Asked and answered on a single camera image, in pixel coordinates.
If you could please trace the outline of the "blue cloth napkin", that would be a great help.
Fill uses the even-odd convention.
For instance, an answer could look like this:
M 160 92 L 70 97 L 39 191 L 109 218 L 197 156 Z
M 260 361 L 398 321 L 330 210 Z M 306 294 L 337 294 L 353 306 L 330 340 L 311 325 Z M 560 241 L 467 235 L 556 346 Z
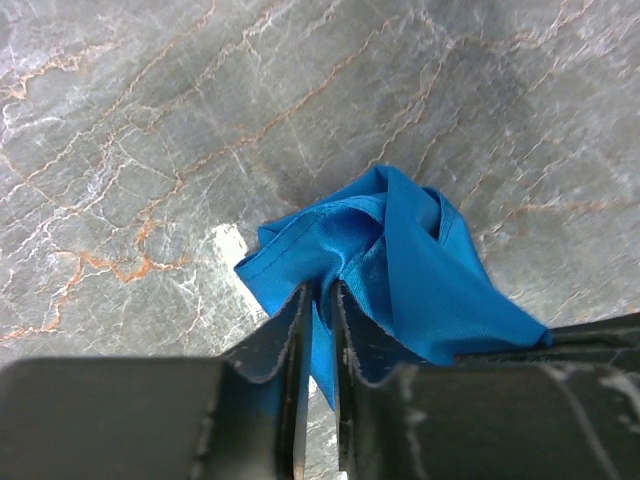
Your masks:
M 335 399 L 330 290 L 435 365 L 460 354 L 548 345 L 551 332 L 491 283 L 459 211 L 436 189 L 378 166 L 317 203 L 261 226 L 237 276 L 269 315 L 311 282 L 311 375 Z

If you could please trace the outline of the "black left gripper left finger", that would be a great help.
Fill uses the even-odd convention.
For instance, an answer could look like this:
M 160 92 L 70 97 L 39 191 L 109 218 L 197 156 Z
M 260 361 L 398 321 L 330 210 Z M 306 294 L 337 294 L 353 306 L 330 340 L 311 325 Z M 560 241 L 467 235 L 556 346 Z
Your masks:
M 5 479 L 300 479 L 312 298 L 217 357 L 50 357 L 1 371 Z

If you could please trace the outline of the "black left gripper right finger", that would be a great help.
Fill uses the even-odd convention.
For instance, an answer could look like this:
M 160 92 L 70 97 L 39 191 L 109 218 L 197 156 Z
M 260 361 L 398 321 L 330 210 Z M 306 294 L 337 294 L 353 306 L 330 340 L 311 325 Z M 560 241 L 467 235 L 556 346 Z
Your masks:
M 438 367 L 331 290 L 339 468 L 351 479 L 635 479 L 639 367 Z

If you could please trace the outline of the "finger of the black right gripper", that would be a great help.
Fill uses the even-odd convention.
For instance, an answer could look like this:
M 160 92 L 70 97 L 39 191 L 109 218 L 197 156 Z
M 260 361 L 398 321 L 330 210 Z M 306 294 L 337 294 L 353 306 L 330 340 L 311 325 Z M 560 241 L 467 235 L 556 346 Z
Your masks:
M 580 363 L 639 367 L 639 313 L 554 328 L 552 346 L 500 353 L 459 355 L 458 364 L 488 362 Z

